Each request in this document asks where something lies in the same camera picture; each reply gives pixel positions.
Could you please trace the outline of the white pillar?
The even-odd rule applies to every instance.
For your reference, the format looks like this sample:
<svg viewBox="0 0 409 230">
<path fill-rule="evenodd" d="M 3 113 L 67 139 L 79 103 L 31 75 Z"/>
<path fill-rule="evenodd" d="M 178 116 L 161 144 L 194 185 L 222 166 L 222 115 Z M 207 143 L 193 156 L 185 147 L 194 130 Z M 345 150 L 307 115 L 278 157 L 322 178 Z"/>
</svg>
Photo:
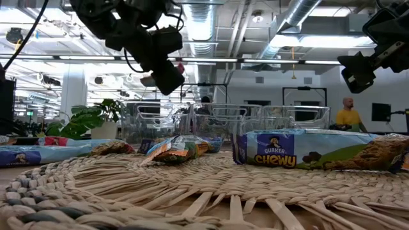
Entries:
<svg viewBox="0 0 409 230">
<path fill-rule="evenodd" d="M 63 76 L 59 118 L 65 123 L 72 116 L 74 105 L 87 104 L 88 83 L 83 70 L 66 71 Z"/>
</svg>

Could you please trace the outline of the clear plastic bin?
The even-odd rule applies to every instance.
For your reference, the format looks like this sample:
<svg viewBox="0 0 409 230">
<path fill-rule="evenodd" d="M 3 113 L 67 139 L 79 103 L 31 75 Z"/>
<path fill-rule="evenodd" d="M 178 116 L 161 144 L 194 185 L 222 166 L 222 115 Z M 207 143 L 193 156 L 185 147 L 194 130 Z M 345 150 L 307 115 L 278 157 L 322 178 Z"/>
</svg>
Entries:
<svg viewBox="0 0 409 230">
<path fill-rule="evenodd" d="M 190 104 L 126 101 L 121 118 L 121 138 L 129 144 L 190 132 Z"/>
<path fill-rule="evenodd" d="M 210 115 L 198 114 L 201 103 L 192 106 L 193 133 L 200 137 L 243 135 L 259 130 L 262 106 L 252 104 L 211 103 Z"/>
<path fill-rule="evenodd" d="M 330 108 L 305 105 L 268 105 L 261 110 L 261 127 L 265 130 L 297 128 L 328 129 Z"/>
</svg>

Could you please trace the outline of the black panel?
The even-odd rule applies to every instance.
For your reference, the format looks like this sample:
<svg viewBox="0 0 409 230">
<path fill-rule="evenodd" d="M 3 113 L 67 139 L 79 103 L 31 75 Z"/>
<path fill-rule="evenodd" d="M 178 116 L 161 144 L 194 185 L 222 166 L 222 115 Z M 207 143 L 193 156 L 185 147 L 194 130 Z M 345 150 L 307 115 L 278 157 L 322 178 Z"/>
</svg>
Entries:
<svg viewBox="0 0 409 230">
<path fill-rule="evenodd" d="M 13 127 L 15 81 L 7 80 L 0 66 L 0 135 L 10 133 Z"/>
</svg>

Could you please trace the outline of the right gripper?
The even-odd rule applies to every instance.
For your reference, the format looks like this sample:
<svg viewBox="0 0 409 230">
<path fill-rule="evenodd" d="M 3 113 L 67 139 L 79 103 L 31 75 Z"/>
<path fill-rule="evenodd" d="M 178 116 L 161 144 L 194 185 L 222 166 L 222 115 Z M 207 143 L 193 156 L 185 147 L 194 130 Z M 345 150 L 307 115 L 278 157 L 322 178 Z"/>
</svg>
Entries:
<svg viewBox="0 0 409 230">
<path fill-rule="evenodd" d="M 371 28 L 376 36 L 374 54 L 369 57 L 357 52 L 354 56 L 339 56 L 344 66 L 341 75 L 351 93 L 361 93 L 373 85 L 379 67 L 390 68 L 393 72 L 409 69 L 409 28 Z"/>
</svg>

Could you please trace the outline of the silver ventilation duct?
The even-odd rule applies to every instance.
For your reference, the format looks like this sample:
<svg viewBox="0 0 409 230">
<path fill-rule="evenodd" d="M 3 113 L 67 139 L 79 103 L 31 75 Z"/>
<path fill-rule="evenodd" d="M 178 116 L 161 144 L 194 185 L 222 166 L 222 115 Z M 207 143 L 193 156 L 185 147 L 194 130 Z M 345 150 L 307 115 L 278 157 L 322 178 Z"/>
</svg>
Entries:
<svg viewBox="0 0 409 230">
<path fill-rule="evenodd" d="M 270 41 L 258 54 L 258 59 L 273 59 L 281 47 L 279 35 L 284 33 L 299 34 L 302 23 L 313 12 L 322 0 L 291 0 L 288 9 L 276 15 L 269 27 Z"/>
</svg>

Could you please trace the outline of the potted green plant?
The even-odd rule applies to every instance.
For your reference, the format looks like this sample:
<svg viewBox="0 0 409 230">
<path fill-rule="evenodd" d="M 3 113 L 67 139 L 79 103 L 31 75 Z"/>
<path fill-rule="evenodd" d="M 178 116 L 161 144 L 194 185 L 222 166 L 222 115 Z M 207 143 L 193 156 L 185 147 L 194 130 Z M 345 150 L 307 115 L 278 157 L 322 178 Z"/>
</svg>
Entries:
<svg viewBox="0 0 409 230">
<path fill-rule="evenodd" d="M 104 99 L 94 106 L 74 105 L 72 115 L 66 115 L 68 121 L 55 121 L 46 131 L 46 136 L 83 139 L 89 132 L 92 139 L 115 139 L 118 134 L 119 120 L 127 108 L 119 100 Z"/>
</svg>

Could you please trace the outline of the round woven straw placemat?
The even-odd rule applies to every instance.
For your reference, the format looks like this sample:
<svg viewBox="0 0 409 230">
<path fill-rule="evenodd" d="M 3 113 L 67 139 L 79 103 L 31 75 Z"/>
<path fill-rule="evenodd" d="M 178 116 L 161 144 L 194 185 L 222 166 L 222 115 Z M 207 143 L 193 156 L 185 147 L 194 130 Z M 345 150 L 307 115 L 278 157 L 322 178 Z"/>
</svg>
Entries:
<svg viewBox="0 0 409 230">
<path fill-rule="evenodd" d="M 409 230 L 409 174 L 79 157 L 0 191 L 0 230 Z"/>
</svg>

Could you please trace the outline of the black monitor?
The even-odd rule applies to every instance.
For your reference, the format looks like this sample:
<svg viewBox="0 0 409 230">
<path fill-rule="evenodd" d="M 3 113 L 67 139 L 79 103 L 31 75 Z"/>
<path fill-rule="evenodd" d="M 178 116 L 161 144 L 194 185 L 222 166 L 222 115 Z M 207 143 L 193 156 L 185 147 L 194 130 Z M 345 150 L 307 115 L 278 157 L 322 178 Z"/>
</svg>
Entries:
<svg viewBox="0 0 409 230">
<path fill-rule="evenodd" d="M 391 116 L 391 104 L 372 103 L 371 120 L 389 122 Z"/>
</svg>

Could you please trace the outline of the red green granola bar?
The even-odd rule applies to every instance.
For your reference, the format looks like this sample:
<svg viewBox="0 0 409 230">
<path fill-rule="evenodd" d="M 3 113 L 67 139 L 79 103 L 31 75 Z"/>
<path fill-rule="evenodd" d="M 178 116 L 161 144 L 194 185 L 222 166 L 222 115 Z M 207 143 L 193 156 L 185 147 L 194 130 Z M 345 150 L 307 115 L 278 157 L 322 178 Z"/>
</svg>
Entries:
<svg viewBox="0 0 409 230">
<path fill-rule="evenodd" d="M 91 146 L 92 148 L 100 144 L 111 142 L 112 139 L 84 139 L 84 140 L 74 140 L 66 137 L 56 137 L 56 136 L 46 136 L 39 137 L 36 145 L 39 146 L 68 146 L 68 147 L 78 147 L 78 146 Z"/>
</svg>

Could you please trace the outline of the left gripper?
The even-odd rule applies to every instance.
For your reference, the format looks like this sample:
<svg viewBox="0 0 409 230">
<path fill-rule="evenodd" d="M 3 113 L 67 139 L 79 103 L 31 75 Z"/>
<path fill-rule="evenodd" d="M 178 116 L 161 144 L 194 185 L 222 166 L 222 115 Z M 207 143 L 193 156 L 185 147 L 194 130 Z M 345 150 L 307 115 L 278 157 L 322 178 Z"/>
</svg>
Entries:
<svg viewBox="0 0 409 230">
<path fill-rule="evenodd" d="M 125 49 L 144 72 L 152 70 L 151 76 L 163 95 L 171 94 L 185 82 L 179 69 L 155 50 L 151 36 L 144 30 L 117 29 L 107 34 L 105 45 L 116 50 Z"/>
</svg>

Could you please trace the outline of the black station frame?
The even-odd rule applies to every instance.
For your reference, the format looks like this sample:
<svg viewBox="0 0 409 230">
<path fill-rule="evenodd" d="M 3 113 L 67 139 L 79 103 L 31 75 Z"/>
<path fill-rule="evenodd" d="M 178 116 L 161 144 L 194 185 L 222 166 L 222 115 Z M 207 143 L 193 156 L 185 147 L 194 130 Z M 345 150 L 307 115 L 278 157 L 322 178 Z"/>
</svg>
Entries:
<svg viewBox="0 0 409 230">
<path fill-rule="evenodd" d="M 180 102 L 182 103 L 183 99 L 183 87 L 184 86 L 198 86 L 198 87 L 211 87 L 211 86 L 223 86 L 225 88 L 225 104 L 228 102 L 228 84 L 217 84 L 217 83 L 207 83 L 207 82 L 199 82 L 199 83 L 183 83 L 180 86 Z"/>
<path fill-rule="evenodd" d="M 317 92 L 317 90 L 322 90 L 324 92 L 324 104 L 325 107 L 328 106 L 328 96 L 327 96 L 327 88 L 315 88 L 315 87 L 309 87 L 309 86 L 299 86 L 299 87 L 282 87 L 282 105 L 286 105 L 285 99 L 286 99 L 286 95 L 285 95 L 285 91 L 287 89 L 294 89 L 297 91 L 311 91 L 314 90 L 315 92 Z"/>
</svg>

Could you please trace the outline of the person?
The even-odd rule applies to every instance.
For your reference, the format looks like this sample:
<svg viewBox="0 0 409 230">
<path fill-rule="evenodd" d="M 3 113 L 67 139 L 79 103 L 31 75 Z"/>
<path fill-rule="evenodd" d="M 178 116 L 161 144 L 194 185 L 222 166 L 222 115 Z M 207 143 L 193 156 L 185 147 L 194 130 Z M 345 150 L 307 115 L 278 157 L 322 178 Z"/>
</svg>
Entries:
<svg viewBox="0 0 409 230">
<path fill-rule="evenodd" d="M 208 96 L 204 96 L 201 98 L 201 106 L 198 108 L 197 113 L 198 114 L 205 114 L 205 115 L 210 115 L 210 104 L 211 100 Z"/>
<path fill-rule="evenodd" d="M 349 132 L 367 133 L 359 113 L 354 109 L 353 98 L 343 98 L 343 108 L 337 113 L 336 125 Z"/>
</svg>

